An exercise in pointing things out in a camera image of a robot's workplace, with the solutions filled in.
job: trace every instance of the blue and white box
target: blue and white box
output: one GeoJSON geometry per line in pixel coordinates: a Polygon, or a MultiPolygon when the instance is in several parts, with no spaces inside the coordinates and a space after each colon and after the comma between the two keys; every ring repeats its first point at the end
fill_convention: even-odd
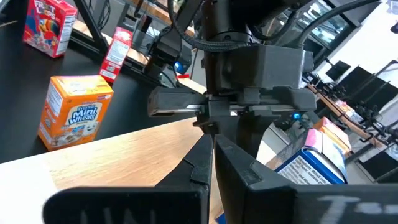
{"type": "Polygon", "coordinates": [[[341,149],[316,129],[301,134],[266,166],[295,184],[347,184],[341,149]]]}

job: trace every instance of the red cereal box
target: red cereal box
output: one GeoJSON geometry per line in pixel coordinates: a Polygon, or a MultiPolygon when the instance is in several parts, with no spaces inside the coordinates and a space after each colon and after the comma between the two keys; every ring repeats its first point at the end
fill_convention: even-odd
{"type": "Polygon", "coordinates": [[[24,42],[56,58],[68,47],[77,9],[61,0],[29,0],[24,42]]]}
{"type": "Polygon", "coordinates": [[[108,53],[99,71],[99,74],[102,75],[107,82],[113,83],[116,76],[119,75],[124,59],[129,52],[131,42],[132,32],[117,27],[108,53]]]}

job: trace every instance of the white wall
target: white wall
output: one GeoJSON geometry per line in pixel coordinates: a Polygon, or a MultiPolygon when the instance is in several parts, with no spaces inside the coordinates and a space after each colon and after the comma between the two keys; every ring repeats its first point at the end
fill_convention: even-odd
{"type": "MultiPolygon", "coordinates": [[[[339,60],[351,65],[343,76],[347,76],[358,65],[370,73],[377,73],[391,60],[398,58],[398,35],[390,28],[396,23],[397,16],[387,13],[389,6],[380,4],[363,21],[359,31],[330,58],[331,63],[339,60]]],[[[316,71],[322,78],[331,65],[324,63],[316,71]]]]}

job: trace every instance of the orange cereal box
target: orange cereal box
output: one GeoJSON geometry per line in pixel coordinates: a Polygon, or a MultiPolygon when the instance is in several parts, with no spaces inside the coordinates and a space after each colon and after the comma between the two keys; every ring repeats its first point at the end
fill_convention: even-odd
{"type": "Polygon", "coordinates": [[[112,95],[101,75],[51,77],[39,126],[47,149],[93,141],[112,95]]]}

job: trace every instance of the blue led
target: blue led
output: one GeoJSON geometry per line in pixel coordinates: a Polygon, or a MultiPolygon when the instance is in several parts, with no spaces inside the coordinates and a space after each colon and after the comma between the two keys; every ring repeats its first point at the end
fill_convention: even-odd
{"type": "Polygon", "coordinates": [[[298,120],[298,119],[301,118],[301,114],[299,114],[299,113],[294,113],[294,114],[292,115],[292,118],[293,118],[293,120],[298,120]]]}
{"type": "Polygon", "coordinates": [[[175,67],[175,71],[176,71],[176,72],[178,72],[178,73],[181,73],[181,72],[182,72],[182,65],[181,65],[180,62],[176,62],[176,63],[174,64],[174,67],[175,67]]]}

